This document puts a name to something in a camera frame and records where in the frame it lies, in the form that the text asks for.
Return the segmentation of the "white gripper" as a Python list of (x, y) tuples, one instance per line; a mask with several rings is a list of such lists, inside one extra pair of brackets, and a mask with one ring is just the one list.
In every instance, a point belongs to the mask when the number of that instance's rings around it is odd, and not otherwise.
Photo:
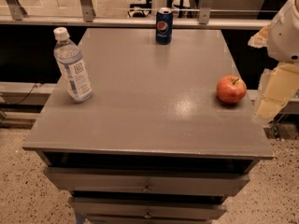
[(280, 63), (264, 69), (254, 102), (252, 120), (272, 121), (299, 91), (299, 10), (298, 0), (288, 0), (273, 18), (248, 42), (250, 47), (267, 48), (268, 55)]

